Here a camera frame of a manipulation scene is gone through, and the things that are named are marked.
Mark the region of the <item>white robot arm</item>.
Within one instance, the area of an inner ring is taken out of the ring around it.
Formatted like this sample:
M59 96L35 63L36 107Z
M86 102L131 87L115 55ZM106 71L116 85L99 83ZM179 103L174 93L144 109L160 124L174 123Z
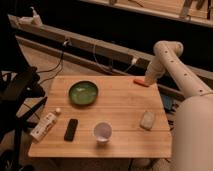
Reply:
M180 42L158 41L153 50L145 84L168 71L185 98L176 111L170 171L213 171L213 90L180 61Z

